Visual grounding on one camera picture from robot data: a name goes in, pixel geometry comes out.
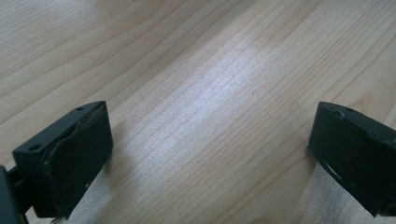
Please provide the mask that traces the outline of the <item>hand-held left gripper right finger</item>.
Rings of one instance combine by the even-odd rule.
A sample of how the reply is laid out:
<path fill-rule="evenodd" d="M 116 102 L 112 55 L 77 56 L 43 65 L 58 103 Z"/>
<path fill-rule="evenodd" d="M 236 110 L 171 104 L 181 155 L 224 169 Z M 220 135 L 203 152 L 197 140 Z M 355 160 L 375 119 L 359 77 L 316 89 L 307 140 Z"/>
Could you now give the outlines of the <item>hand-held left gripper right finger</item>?
<path fill-rule="evenodd" d="M 396 130 L 320 102 L 307 149 L 372 216 L 396 217 Z"/>

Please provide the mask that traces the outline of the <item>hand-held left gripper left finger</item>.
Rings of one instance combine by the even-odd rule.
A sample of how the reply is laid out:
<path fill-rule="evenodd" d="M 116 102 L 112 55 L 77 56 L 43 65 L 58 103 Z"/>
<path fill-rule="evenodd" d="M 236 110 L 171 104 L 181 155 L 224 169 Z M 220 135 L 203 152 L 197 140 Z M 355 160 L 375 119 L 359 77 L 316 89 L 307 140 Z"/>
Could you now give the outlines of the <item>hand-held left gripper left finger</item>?
<path fill-rule="evenodd" d="M 106 102 L 82 105 L 12 151 L 12 185 L 22 212 L 68 218 L 110 158 Z"/>

